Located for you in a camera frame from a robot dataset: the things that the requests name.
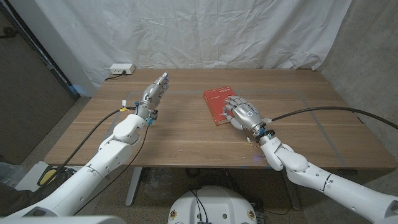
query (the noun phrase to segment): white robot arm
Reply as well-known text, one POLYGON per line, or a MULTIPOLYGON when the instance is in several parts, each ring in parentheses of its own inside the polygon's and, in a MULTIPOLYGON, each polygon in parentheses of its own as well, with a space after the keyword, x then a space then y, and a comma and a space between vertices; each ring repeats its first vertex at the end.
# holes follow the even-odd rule
POLYGON ((137 129, 142 129, 148 119, 151 123, 157 117, 155 108, 167 89, 168 78, 169 75, 165 72, 145 90, 143 100, 137 105, 135 114, 128 115, 114 128, 113 134, 99 146, 97 154, 76 174, 45 199, 7 218, 74 215, 102 178, 130 158, 133 147, 141 138, 137 129))
POLYGON ((286 167, 287 177, 293 183, 327 195, 372 223, 397 216, 398 197, 371 190, 311 164, 283 144, 273 130, 266 131, 269 119, 261 119, 258 110, 243 98, 230 96, 225 103, 224 112, 230 110, 234 114, 234 118, 224 114, 231 124, 240 130, 251 130, 270 166, 276 171, 286 167))

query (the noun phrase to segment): wire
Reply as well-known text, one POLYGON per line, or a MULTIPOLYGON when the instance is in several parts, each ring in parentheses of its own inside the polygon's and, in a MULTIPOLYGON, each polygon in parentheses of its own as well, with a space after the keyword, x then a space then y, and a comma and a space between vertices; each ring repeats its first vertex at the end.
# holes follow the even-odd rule
POLYGON ((209 222, 209 219, 207 219, 207 213, 206 213, 206 210, 205 210, 205 208, 204 208, 204 206, 203 206, 203 204, 201 203, 201 201, 200 201, 200 199, 198 198, 198 191, 197 190, 195 190, 195 192, 196 192, 196 194, 195 193, 193 193, 194 194, 194 196, 197 198, 197 202, 199 201, 199 203, 200 203, 200 205, 201 205, 201 207, 203 208, 203 211, 205 211, 205 216, 206 216, 206 222, 208 223, 209 222))
POLYGON ((197 195, 195 193, 193 193, 193 194, 194 194, 195 198, 197 199, 197 204, 198 204, 198 208, 199 208, 199 220, 201 221, 201 212, 200 212, 200 206, 199 206, 199 202, 198 202, 198 197, 197 197, 197 195))
POLYGON ((138 154, 139 154, 139 152, 141 151, 142 147, 144 146, 145 139, 147 138, 148 129, 149 129, 149 126, 147 127, 147 130, 145 131, 145 136, 144 136, 144 140, 142 140, 141 147, 139 148, 139 150, 138 150, 137 154, 134 156, 134 158, 132 158, 132 161, 129 163, 129 165, 127 165, 126 168, 124 168, 124 169, 122 170, 122 172, 120 172, 120 174, 119 174, 115 179, 113 179, 104 189, 102 189, 102 190, 101 190, 98 194, 96 194, 91 200, 89 200, 87 203, 85 203, 84 206, 82 206, 82 207, 81 207, 75 214, 73 214, 73 215, 76 215, 76 214, 77 214, 78 212, 80 212, 84 207, 86 207, 92 200, 94 200, 94 198, 96 198, 98 195, 100 195, 102 192, 104 192, 104 190, 106 190, 111 184, 113 184, 113 182, 115 182, 115 180, 117 180, 117 179, 124 173, 124 171, 126 171, 127 168, 129 168, 129 166, 130 166, 130 165, 132 164, 132 162, 136 159, 136 157, 138 156, 138 154))
POLYGON ((289 207, 289 208, 287 209, 287 211, 284 212, 284 213, 270 212, 270 211, 267 211, 267 210, 265 210, 265 209, 264 209, 264 211, 265 211, 265 212, 268 212, 268 213, 271 213, 271 214, 274 214, 274 215, 286 215, 286 214, 288 214, 288 213, 290 212, 290 207, 289 207))
POLYGON ((126 71, 123 70, 122 74, 117 75, 117 76, 115 76, 115 77, 106 78, 105 81, 106 81, 106 80, 110 80, 110 79, 114 79, 114 78, 117 78, 117 77, 120 77, 120 76, 125 75, 125 74, 126 74, 126 71))
MULTIPOLYGON (((82 142, 78 145, 78 147, 72 152, 72 154, 70 154, 70 156, 68 157, 68 159, 65 160, 65 162, 58 167, 57 171, 55 171, 55 173, 53 173, 51 175, 51 177, 49 177, 43 185, 41 185, 27 200, 26 203, 29 203, 29 201, 34 198, 56 175, 58 175, 63 168, 66 166, 66 164, 68 164, 68 162, 72 159, 72 157, 79 151, 79 149, 82 147, 82 145, 87 141, 87 139, 93 134, 93 132, 98 128, 98 126, 100 126, 104 121, 106 121, 110 116, 116 114, 117 112, 123 110, 124 108, 118 109, 116 111, 113 111, 112 113, 108 114, 106 117, 104 117, 88 134, 87 136, 84 138, 84 140, 82 140, 82 142)), ((126 109, 136 109, 136 107, 127 107, 126 109)))
POLYGON ((395 129, 398 129, 398 125, 396 125, 393 122, 390 122, 390 121, 388 121, 388 120, 386 120, 384 118, 381 118, 381 117, 379 117, 377 115, 374 115, 372 113, 368 113, 366 111, 358 110, 358 109, 354 109, 354 108, 346 108, 346 107, 340 107, 340 106, 319 106, 319 107, 314 107, 314 108, 306 108, 306 109, 294 111, 294 112, 287 113, 287 114, 284 114, 282 116, 276 117, 276 118, 272 119, 272 121, 277 121, 279 119, 286 118, 288 116, 292 116, 292 115, 295 115, 295 114, 299 114, 299 113, 303 113, 303 112, 309 112, 309 111, 316 111, 316 110, 343 110, 343 111, 351 111, 353 113, 360 113, 360 114, 369 116, 371 118, 374 118, 376 120, 379 120, 379 121, 381 121, 381 122, 383 122, 385 124, 388 124, 389 126, 395 128, 395 129))

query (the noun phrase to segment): white backdrop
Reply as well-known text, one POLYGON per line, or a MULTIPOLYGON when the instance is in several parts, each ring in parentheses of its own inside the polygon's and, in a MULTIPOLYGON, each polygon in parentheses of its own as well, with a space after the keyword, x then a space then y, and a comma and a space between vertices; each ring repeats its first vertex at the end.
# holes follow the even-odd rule
POLYGON ((312 68, 351 1, 35 0, 99 87, 137 68, 312 68))

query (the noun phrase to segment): electrical outlet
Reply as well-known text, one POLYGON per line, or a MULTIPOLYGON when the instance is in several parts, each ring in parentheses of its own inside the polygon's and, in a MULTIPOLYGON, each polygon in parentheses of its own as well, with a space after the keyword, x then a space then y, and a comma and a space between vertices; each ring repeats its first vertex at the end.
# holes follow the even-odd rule
POLYGON ((126 75, 130 75, 136 68, 132 63, 114 63, 109 69, 114 75, 120 75, 123 71, 126 71, 126 75))

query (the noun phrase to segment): silver robotic hand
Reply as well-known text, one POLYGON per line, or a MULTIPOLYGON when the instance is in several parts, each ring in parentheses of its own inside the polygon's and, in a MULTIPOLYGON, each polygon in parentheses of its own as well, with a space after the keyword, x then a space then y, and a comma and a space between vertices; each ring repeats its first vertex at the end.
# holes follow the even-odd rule
POLYGON ((167 72, 163 73, 161 77, 156 79, 156 81, 150 84, 144 91, 141 102, 137 106, 135 112, 136 115, 143 119, 151 116, 156 116, 156 107, 160 103, 160 99, 166 90, 169 88, 167 84, 169 83, 169 74, 167 72))
POLYGON ((247 128, 256 137, 264 133, 266 123, 262 120, 259 111, 254 105, 248 103, 240 96, 229 96, 225 103, 227 105, 223 108, 224 116, 226 116, 228 121, 231 121, 235 128, 239 130, 247 128), (234 118, 227 111, 231 111, 234 114, 234 118))

